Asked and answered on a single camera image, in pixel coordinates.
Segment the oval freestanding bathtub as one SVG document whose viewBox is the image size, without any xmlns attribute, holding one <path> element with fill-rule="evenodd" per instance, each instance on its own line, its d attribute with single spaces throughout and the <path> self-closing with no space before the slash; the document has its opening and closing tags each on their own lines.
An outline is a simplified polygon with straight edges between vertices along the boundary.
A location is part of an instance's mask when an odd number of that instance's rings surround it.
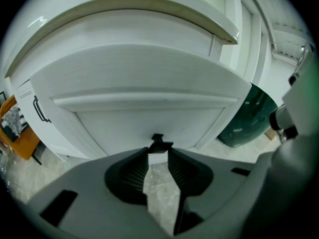
<svg viewBox="0 0 319 239">
<path fill-rule="evenodd" d="M 218 139 L 233 148 L 253 141 L 270 128 L 269 116 L 277 107 L 266 92 L 253 84 L 240 109 Z"/>
</svg>

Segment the white cabinet door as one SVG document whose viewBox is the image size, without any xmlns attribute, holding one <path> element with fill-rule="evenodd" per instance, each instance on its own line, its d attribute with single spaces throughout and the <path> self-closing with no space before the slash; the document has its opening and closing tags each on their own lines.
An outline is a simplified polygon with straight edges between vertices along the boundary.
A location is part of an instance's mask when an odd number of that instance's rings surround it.
<svg viewBox="0 0 319 239">
<path fill-rule="evenodd" d="M 59 146 L 59 137 L 53 129 L 50 119 L 46 116 L 40 105 L 30 81 L 26 81 L 15 92 L 15 99 L 22 110 L 28 124 L 38 136 L 38 138 L 51 150 L 58 158 L 63 161 L 67 160 L 67 156 L 61 153 Z"/>
</svg>

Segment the grey patterned pillow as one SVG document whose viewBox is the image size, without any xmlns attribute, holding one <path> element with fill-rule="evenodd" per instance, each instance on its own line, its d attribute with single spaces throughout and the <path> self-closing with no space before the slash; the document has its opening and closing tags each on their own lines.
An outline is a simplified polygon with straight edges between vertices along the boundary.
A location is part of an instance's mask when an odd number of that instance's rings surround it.
<svg viewBox="0 0 319 239">
<path fill-rule="evenodd" d="M 0 128 L 12 142 L 20 138 L 28 127 L 29 124 L 18 104 L 13 105 L 1 118 Z"/>
</svg>

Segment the orange sofa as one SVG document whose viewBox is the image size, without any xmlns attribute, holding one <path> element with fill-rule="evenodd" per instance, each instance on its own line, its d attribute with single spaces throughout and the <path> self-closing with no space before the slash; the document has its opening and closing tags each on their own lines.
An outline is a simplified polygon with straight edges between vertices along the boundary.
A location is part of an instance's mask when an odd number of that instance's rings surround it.
<svg viewBox="0 0 319 239">
<path fill-rule="evenodd" d="M 17 104 L 14 96 L 11 96 L 0 106 L 0 123 L 2 116 L 9 111 L 9 109 Z M 40 143 L 40 139 L 34 133 L 32 128 L 29 126 L 22 134 L 21 137 L 14 142 L 10 141 L 9 138 L 4 134 L 3 130 L 0 128 L 0 140 L 3 144 L 7 145 L 12 149 L 12 151 L 23 158 L 24 160 L 29 160 L 33 158 L 39 165 L 41 161 L 35 156 L 37 146 Z"/>
</svg>

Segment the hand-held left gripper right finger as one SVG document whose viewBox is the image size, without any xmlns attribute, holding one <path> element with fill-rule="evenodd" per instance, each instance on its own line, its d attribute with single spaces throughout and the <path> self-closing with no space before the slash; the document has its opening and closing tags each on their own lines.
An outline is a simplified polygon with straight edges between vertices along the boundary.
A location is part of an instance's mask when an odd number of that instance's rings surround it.
<svg viewBox="0 0 319 239">
<path fill-rule="evenodd" d="M 168 169 L 180 189 L 175 235 L 240 235 L 261 189 L 255 164 L 171 148 Z"/>
</svg>

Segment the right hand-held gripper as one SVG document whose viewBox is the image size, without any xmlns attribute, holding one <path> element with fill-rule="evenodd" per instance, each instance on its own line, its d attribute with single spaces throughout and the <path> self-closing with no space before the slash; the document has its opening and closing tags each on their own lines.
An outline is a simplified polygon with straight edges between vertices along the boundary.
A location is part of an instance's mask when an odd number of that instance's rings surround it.
<svg viewBox="0 0 319 239">
<path fill-rule="evenodd" d="M 319 55 L 304 49 L 283 105 L 270 115 L 287 140 L 272 153 L 259 206 L 285 208 L 298 199 L 319 171 Z"/>
</svg>

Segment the white vanity cabinet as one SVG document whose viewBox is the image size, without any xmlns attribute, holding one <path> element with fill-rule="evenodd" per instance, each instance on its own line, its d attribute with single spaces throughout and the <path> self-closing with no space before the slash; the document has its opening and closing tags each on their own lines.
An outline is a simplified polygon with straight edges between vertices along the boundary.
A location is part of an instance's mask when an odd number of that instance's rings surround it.
<svg viewBox="0 0 319 239">
<path fill-rule="evenodd" d="M 252 86 L 252 16 L 242 0 L 26 0 L 0 43 L 15 90 L 60 57 L 98 46 L 147 44 L 205 56 Z M 53 125 L 61 153 L 85 158 Z"/>
</svg>

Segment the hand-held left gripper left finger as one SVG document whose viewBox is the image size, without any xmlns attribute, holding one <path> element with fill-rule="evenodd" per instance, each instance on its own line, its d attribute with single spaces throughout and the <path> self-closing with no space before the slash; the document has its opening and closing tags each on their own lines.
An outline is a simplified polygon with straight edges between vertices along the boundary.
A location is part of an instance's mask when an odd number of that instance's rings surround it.
<svg viewBox="0 0 319 239">
<path fill-rule="evenodd" d="M 143 193 L 148 149 L 88 161 L 36 193 L 25 213 L 51 239 L 168 239 Z"/>
</svg>

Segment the white drawer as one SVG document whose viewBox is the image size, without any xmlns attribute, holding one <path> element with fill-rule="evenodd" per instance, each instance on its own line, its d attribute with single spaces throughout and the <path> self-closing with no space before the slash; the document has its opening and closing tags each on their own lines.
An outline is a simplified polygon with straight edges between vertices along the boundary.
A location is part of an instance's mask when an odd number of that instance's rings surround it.
<svg viewBox="0 0 319 239">
<path fill-rule="evenodd" d="M 201 148 L 251 89 L 216 60 L 147 44 L 81 50 L 30 82 L 52 124 L 89 159 L 150 146 L 156 133 L 175 147 Z"/>
</svg>

